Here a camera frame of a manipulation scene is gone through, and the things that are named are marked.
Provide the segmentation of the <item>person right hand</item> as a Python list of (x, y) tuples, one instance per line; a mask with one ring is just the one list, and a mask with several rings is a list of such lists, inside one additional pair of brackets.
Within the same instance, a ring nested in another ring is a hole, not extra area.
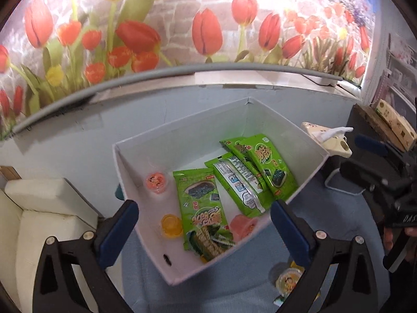
[[(405, 233), (410, 236), (411, 245), (407, 248), (406, 261), (413, 261), (416, 258), (416, 227), (407, 227)], [(394, 246), (394, 233), (391, 228), (384, 228), (383, 245), (386, 251)]]

